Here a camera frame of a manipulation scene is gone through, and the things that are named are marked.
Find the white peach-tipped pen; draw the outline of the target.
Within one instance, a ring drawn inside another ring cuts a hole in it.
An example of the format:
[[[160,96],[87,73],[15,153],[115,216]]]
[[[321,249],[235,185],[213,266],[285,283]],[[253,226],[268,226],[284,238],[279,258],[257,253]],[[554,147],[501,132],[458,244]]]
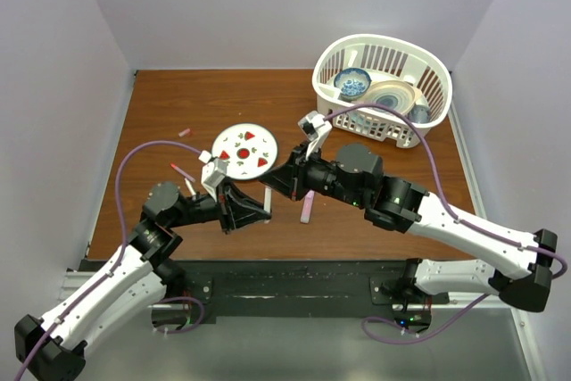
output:
[[[263,209],[267,213],[271,213],[271,199],[272,199],[272,190],[268,186],[266,186],[264,188]]]

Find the pink highlighter pen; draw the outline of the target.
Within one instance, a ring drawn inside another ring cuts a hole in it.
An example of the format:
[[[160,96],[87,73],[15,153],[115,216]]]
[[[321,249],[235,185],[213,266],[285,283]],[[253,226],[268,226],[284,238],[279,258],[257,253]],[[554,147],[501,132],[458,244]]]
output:
[[[310,190],[303,199],[302,213],[300,217],[300,222],[302,224],[308,224],[310,222],[314,197],[315,197],[315,192],[313,190]]]

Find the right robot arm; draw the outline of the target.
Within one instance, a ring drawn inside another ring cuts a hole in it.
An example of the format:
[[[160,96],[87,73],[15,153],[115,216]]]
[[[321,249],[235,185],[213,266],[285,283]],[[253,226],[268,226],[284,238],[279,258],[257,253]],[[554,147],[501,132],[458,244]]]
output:
[[[377,228],[427,237],[469,254],[466,261],[410,261],[395,287],[405,302],[468,292],[495,295],[522,311],[546,307],[556,234],[510,229],[448,206],[422,186],[386,175],[382,158],[365,145],[345,145],[331,162],[320,152],[309,153],[307,144],[298,145],[260,181],[293,201],[309,191],[336,199],[362,209]]]

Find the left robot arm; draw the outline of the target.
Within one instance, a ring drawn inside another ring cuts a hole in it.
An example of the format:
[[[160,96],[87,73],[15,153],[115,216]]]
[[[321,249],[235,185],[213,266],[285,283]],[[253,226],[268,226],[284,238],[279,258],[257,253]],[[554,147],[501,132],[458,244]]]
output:
[[[153,187],[141,219],[115,254],[72,295],[14,328],[21,370],[38,380],[74,380],[89,352],[145,307],[183,297],[186,274],[170,256],[175,228],[217,221],[223,232],[271,218],[271,191],[258,202],[223,180],[213,195],[182,195],[172,182]]]

